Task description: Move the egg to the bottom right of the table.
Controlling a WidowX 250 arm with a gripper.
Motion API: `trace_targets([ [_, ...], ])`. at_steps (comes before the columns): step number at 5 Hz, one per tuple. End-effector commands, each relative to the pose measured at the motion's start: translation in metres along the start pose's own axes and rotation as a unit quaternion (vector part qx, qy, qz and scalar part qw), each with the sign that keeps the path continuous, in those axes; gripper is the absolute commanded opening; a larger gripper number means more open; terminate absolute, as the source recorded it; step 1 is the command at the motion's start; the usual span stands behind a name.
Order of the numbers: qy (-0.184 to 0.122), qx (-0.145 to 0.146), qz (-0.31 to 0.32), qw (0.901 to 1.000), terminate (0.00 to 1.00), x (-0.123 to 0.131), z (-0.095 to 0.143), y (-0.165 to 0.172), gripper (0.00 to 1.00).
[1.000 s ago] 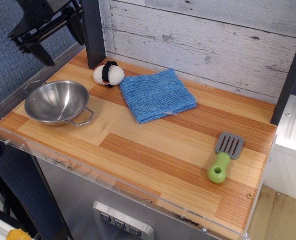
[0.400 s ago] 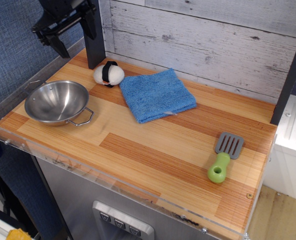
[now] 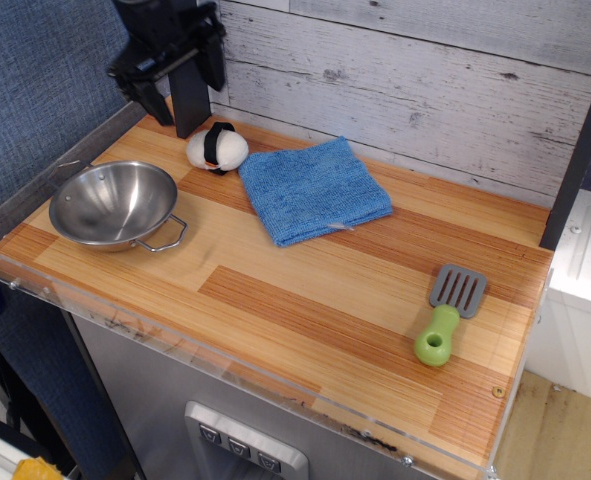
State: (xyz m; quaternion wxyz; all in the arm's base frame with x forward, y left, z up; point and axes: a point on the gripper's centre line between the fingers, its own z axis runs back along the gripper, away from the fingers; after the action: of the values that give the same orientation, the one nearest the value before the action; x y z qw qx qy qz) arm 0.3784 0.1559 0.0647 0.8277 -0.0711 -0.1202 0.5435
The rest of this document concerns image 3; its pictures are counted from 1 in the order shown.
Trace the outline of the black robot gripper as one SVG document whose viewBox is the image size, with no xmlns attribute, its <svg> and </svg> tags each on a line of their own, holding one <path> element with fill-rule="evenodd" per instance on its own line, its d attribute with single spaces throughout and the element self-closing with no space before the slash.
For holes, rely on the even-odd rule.
<svg viewBox="0 0 591 480">
<path fill-rule="evenodd" d="M 182 62 L 188 52 L 187 31 L 172 1 L 116 1 L 114 6 L 128 33 L 128 42 L 108 68 L 125 97 L 138 102 L 160 125 L 174 118 L 155 83 Z M 222 37 L 201 32 L 195 57 L 205 83 L 216 91 L 226 84 Z"/>
</svg>

